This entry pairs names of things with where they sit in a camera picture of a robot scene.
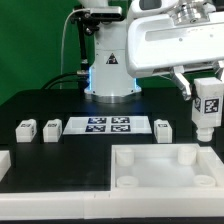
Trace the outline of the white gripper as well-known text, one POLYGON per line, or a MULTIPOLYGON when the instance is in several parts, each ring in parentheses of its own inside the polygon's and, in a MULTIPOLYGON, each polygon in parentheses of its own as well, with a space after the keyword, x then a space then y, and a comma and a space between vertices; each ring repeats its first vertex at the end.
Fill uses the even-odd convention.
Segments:
POLYGON ((171 80, 183 99, 191 99, 184 65, 218 61, 215 74, 224 80, 224 12, 209 14, 205 23, 175 25, 168 14, 136 19, 128 29, 126 66, 134 78, 173 67, 171 80))

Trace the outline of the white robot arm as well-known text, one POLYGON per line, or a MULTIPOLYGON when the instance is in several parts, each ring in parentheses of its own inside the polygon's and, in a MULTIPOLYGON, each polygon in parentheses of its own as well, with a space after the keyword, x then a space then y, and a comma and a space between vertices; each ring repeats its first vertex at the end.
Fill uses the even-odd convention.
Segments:
POLYGON ((86 93, 122 102, 141 88, 136 80, 165 73, 192 97, 186 72, 224 62, 224 7, 214 0, 131 0, 127 13, 109 0, 79 0, 95 60, 86 93))

